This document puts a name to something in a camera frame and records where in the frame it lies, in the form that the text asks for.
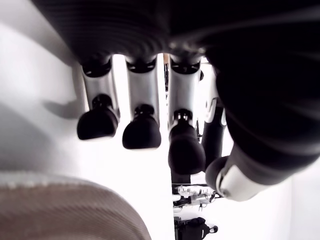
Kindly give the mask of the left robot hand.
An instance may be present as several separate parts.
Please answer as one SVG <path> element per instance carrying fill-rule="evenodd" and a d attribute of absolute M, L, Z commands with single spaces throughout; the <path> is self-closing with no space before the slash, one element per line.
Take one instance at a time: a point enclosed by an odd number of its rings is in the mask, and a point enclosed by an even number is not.
<path fill-rule="evenodd" d="M 36 0 L 80 63 L 204 56 L 233 139 L 206 181 L 243 202 L 320 156 L 317 0 Z"/>

